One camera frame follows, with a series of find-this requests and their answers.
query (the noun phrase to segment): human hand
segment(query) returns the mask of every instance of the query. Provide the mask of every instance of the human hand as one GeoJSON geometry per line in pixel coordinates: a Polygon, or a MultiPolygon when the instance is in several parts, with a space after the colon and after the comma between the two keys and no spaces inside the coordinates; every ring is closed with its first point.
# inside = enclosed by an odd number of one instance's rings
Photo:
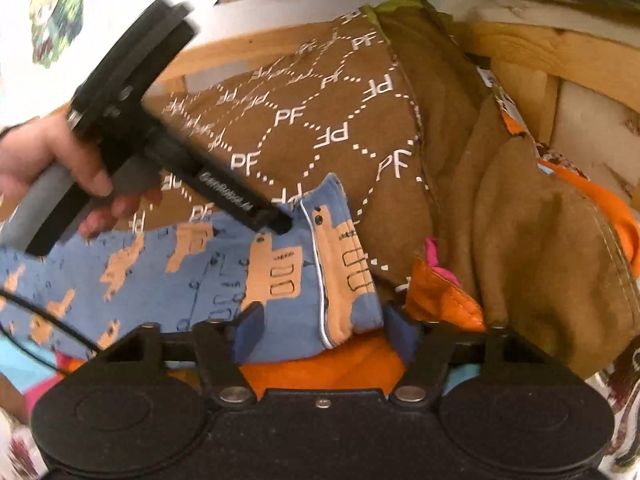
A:
{"type": "MultiPolygon", "coordinates": [[[[53,114],[24,124],[0,140],[0,192],[20,200],[54,160],[69,169],[89,194],[104,197],[113,191],[96,146],[77,140],[64,114],[53,114]]],[[[111,205],[91,211],[78,232],[84,238],[92,238],[113,229],[118,218],[138,210],[142,196],[158,204],[162,192],[155,187],[142,195],[118,195],[111,205]]]]}

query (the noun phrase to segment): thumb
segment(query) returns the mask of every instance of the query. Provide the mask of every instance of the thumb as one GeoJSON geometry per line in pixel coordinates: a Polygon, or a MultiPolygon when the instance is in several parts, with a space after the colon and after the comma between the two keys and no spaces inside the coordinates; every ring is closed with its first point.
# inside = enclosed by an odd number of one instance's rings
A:
{"type": "Polygon", "coordinates": [[[94,196],[110,195],[113,184],[100,160],[97,147],[76,139],[64,115],[56,115],[51,119],[47,128],[47,145],[51,153],[85,191],[94,196]]]}

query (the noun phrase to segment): black cable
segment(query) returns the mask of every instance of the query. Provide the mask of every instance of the black cable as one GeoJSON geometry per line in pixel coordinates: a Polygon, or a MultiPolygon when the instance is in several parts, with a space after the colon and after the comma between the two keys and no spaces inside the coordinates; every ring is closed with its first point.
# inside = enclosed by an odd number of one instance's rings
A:
{"type": "MultiPolygon", "coordinates": [[[[0,297],[5,298],[5,300],[7,300],[7,301],[19,306],[21,309],[26,310],[28,312],[31,312],[32,314],[35,314],[36,316],[39,316],[42,319],[44,319],[45,321],[51,323],[58,330],[60,330],[60,332],[62,332],[65,335],[69,336],[71,339],[74,339],[75,341],[80,343],[82,346],[84,346],[85,348],[89,349],[91,352],[94,352],[95,354],[99,354],[100,353],[100,348],[93,341],[91,341],[90,339],[88,339],[87,337],[85,337],[84,335],[79,333],[77,330],[73,329],[73,327],[69,326],[67,323],[65,323],[63,321],[60,321],[55,316],[52,316],[45,309],[34,305],[33,303],[31,303],[31,301],[25,300],[24,298],[21,298],[20,296],[16,296],[15,294],[12,294],[9,291],[4,290],[4,288],[1,288],[1,287],[0,287],[0,297]]],[[[47,368],[50,368],[50,369],[52,369],[52,370],[54,370],[54,371],[56,371],[56,372],[58,372],[60,374],[68,375],[68,372],[66,370],[62,370],[62,369],[58,368],[57,366],[52,365],[49,362],[46,362],[44,359],[41,359],[40,357],[35,355],[30,350],[27,350],[23,345],[21,345],[15,339],[15,337],[7,329],[4,328],[4,326],[2,326],[1,323],[0,323],[0,333],[2,333],[7,338],[7,340],[11,344],[13,344],[18,350],[20,350],[24,354],[28,355],[30,358],[34,359],[35,361],[39,362],[43,366],[46,366],[47,368]]]]}

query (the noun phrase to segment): black circular disc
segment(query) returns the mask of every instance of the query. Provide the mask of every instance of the black circular disc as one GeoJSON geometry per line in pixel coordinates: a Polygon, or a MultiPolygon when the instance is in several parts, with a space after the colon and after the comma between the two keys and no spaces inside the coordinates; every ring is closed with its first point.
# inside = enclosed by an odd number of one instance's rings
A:
{"type": "Polygon", "coordinates": [[[69,469],[118,475],[148,470],[178,455],[206,420],[200,396],[187,384],[59,384],[33,412],[40,449],[69,469]]]}
{"type": "Polygon", "coordinates": [[[586,384],[498,385],[481,378],[443,397],[440,420],[473,457],[528,474],[593,466],[614,427],[609,405],[586,384]]]}

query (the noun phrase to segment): device handle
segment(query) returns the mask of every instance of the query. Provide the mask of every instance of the device handle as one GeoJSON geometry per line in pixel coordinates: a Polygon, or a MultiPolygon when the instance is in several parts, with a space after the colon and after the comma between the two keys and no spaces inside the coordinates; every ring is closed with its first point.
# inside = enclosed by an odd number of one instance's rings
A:
{"type": "Polygon", "coordinates": [[[51,164],[0,229],[0,246],[32,256],[46,256],[58,240],[69,240],[94,208],[111,203],[115,195],[142,193],[156,186],[159,168],[133,155],[111,179],[112,195],[91,197],[78,186],[67,168],[59,163],[51,164]]]}

